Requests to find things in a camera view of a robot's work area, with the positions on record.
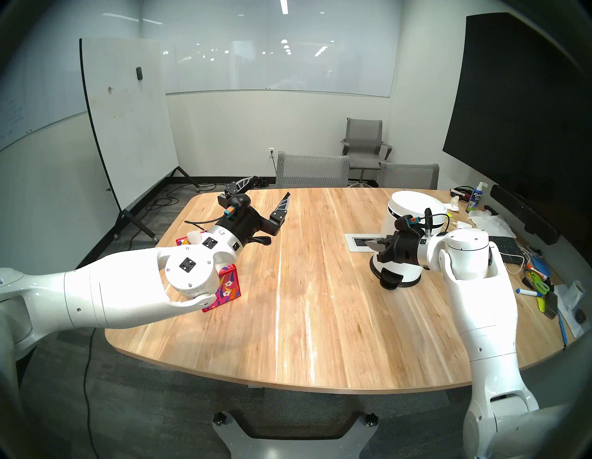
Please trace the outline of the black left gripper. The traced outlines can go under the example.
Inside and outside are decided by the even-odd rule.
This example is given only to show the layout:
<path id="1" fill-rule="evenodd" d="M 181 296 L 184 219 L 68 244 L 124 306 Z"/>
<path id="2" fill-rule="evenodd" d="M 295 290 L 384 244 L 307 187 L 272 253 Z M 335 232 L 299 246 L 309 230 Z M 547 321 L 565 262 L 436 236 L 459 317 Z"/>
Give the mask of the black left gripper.
<path id="1" fill-rule="evenodd" d="M 261 231 L 276 236 L 287 217 L 290 192 L 285 194 L 269 219 L 263 218 L 251 206 L 250 197 L 245 193 L 255 188 L 258 181 L 256 175 L 233 181 L 226 185 L 225 194 L 219 194 L 217 198 L 225 209 L 223 216 L 217 220 L 217 226 L 230 231 L 243 246 L 250 242 L 270 245 L 271 238 L 254 238 L 254 234 Z"/>

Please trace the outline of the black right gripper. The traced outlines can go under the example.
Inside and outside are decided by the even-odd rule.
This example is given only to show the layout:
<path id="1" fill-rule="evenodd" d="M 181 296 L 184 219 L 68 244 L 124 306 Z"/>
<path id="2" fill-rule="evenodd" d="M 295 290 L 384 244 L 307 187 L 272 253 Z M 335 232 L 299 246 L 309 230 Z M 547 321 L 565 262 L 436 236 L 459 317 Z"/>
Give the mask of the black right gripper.
<path id="1" fill-rule="evenodd" d="M 418 221 L 420 217 L 406 214 L 395 221 L 395 232 L 392 235 L 367 240 L 367 246 L 374 246 L 374 251 L 383 253 L 383 263 L 421 265 L 419 261 L 419 244 L 425 237 L 425 231 Z"/>

